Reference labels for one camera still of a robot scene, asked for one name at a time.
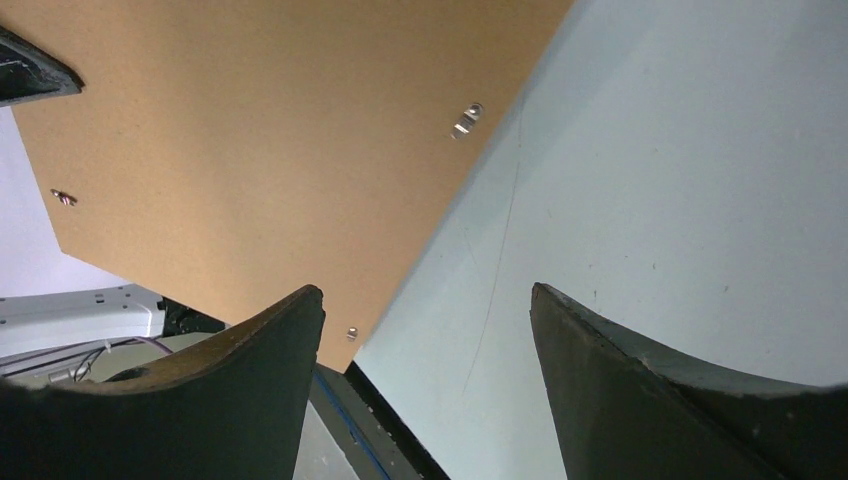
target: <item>floor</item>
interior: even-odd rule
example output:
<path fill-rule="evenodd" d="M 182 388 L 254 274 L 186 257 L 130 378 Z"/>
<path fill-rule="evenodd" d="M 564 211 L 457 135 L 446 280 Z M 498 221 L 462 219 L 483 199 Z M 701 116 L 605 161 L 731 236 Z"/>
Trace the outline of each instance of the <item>floor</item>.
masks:
<path fill-rule="evenodd" d="M 848 381 L 848 4 L 578 0 L 356 358 L 454 480 L 565 478 L 547 282 L 727 367 Z"/>

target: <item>black plastic object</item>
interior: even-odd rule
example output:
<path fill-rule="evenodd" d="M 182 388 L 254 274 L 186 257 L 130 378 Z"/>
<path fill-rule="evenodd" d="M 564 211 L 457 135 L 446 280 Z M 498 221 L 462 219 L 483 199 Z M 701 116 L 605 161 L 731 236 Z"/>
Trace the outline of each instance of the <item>black plastic object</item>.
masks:
<path fill-rule="evenodd" d="M 0 107 L 73 95 L 83 82 L 71 68 L 0 27 Z"/>
<path fill-rule="evenodd" d="M 0 478 L 291 478 L 324 323 L 304 287 L 104 383 L 0 383 Z"/>
<path fill-rule="evenodd" d="M 547 285 L 531 321 L 569 480 L 848 478 L 845 387 L 698 360 Z"/>

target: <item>cardboard panel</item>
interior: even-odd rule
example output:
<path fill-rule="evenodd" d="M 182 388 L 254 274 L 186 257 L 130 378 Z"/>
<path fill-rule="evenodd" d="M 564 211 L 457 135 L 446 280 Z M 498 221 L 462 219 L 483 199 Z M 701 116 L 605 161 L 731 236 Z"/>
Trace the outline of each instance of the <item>cardboard panel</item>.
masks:
<path fill-rule="evenodd" d="M 231 323 L 318 285 L 319 361 L 343 369 L 571 3 L 9 0 L 0 21 L 87 84 L 14 109 L 63 251 Z"/>

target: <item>purple cable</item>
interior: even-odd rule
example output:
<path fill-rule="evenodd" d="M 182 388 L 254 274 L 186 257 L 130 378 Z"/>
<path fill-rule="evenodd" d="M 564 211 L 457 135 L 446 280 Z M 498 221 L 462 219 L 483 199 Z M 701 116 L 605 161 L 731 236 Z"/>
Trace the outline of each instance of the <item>purple cable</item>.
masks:
<path fill-rule="evenodd" d="M 154 340 L 152 338 L 147 338 L 147 337 L 133 337 L 133 338 L 138 340 L 139 342 L 144 342 L 144 343 L 147 343 L 149 345 L 153 345 L 154 347 L 158 348 L 159 350 L 162 350 L 163 352 L 165 352 L 169 355 L 174 353 L 174 351 L 171 350 L 170 348 L 168 348 L 167 345 L 165 345 L 164 343 L 162 343 L 158 340 Z"/>

